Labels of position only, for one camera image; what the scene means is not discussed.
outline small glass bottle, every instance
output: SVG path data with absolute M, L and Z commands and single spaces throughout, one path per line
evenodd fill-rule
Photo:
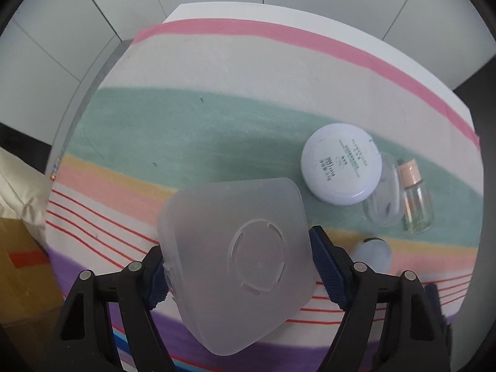
M 405 189 L 405 227 L 411 233 L 424 232 L 434 220 L 431 196 L 414 159 L 400 165 L 399 169 Z

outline blue gripper pad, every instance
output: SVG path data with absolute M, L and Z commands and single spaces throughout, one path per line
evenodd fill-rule
M 169 286 L 165 280 L 164 273 L 164 261 L 160 261 L 158 267 L 152 274 L 150 281 L 150 292 L 147 298 L 148 308 L 155 309 L 159 302 L 165 300 L 167 293 L 169 292 Z
M 329 250 L 329 245 L 326 245 L 322 240 L 322 238 L 327 240 L 329 238 L 325 233 L 324 237 L 321 237 L 314 228 L 311 228 L 308 231 L 308 234 L 310 236 L 310 244 L 312 245 L 313 263 L 321 276 L 322 283 L 324 284 L 324 288 L 327 291 L 329 298 L 334 303 L 337 303 L 341 310 L 348 310 L 351 300 L 346 296 L 346 279 L 341 274 L 338 265 L 334 261 L 332 253 Z

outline small round object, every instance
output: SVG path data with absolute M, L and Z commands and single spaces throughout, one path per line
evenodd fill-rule
M 140 261 L 134 261 L 130 265 L 127 266 L 130 271 L 138 271 L 141 268 Z
M 405 278 L 410 281 L 414 281 L 417 276 L 413 271 L 407 270 L 405 271 Z
M 84 270 L 79 273 L 79 278 L 81 280 L 87 280 L 90 277 L 91 277 L 91 271 L 89 270 Z
M 365 200 L 379 183 L 383 161 L 372 137 L 351 124 L 318 129 L 302 151 L 302 175 L 322 201 L 351 205 Z
M 367 265 L 365 263 L 362 263 L 361 261 L 358 261 L 355 264 L 353 264 L 353 268 L 360 273 L 367 271 Z
M 391 267 L 393 253 L 388 243 L 377 237 L 365 239 L 350 253 L 351 260 L 365 263 L 376 273 L 385 274 Z

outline round cosmetic compact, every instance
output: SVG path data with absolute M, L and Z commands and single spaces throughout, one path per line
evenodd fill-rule
M 369 197 L 383 167 L 372 137 L 359 127 L 334 123 L 318 129 L 302 152 L 302 174 L 322 201 L 351 205 Z

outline black floor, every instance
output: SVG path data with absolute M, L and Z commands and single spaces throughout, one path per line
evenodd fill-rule
M 477 262 L 468 294 L 453 323 L 452 366 L 472 357 L 496 318 L 496 59 L 455 93 L 472 113 L 484 162 L 484 220 Z
M 0 123 L 0 147 L 45 173 L 51 146 Z

